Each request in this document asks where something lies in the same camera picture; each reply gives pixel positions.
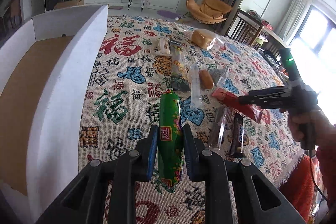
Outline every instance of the brown cardboard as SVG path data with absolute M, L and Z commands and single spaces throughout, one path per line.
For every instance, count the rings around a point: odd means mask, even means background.
M 27 195 L 27 147 L 35 110 L 55 64 L 71 39 L 57 37 L 35 42 L 0 96 L 0 178 L 24 195 Z
M 73 6 L 79 6 L 79 5 L 84 5 L 84 0 L 68 0 L 64 2 L 59 2 L 55 5 L 54 10 L 67 8 L 67 7 L 73 7 Z

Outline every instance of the red snack package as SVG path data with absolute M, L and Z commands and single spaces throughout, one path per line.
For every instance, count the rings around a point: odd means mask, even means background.
M 244 115 L 250 117 L 257 123 L 260 123 L 262 111 L 253 107 L 252 105 L 241 105 L 238 102 L 238 97 L 231 92 L 228 92 L 224 89 L 217 88 L 212 94 L 212 97 L 215 97 L 221 104 L 227 105 L 228 107 L 235 108 Z

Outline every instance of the green sausage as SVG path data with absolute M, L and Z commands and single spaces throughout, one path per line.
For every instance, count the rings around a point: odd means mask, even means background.
M 161 95 L 159 128 L 160 134 L 157 141 L 159 178 L 168 187 L 173 187 L 182 176 L 183 138 L 181 101 L 172 89 L 167 89 Z

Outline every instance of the purple mat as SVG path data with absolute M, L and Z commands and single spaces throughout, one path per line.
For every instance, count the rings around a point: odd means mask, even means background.
M 180 17 L 179 14 L 173 13 L 173 12 L 170 12 L 170 11 L 166 11 L 166 10 L 159 10 L 156 13 L 158 15 L 162 16 L 162 17 L 171 18 L 171 19 L 175 19 L 177 17 Z

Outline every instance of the black cable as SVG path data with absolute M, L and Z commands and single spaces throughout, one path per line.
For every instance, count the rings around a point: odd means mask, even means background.
M 311 178 L 313 180 L 313 183 L 315 185 L 316 190 L 319 191 L 319 193 L 321 194 L 321 196 L 326 200 L 326 202 L 328 203 L 328 199 L 325 197 L 325 195 L 322 193 L 322 191 L 320 190 L 320 188 L 317 186 L 315 179 L 314 179 L 314 174 L 313 174 L 313 168 L 312 168 L 312 163 L 311 163 L 311 150 L 308 151 L 309 153 L 309 165 L 310 165 L 310 174 L 311 174 Z

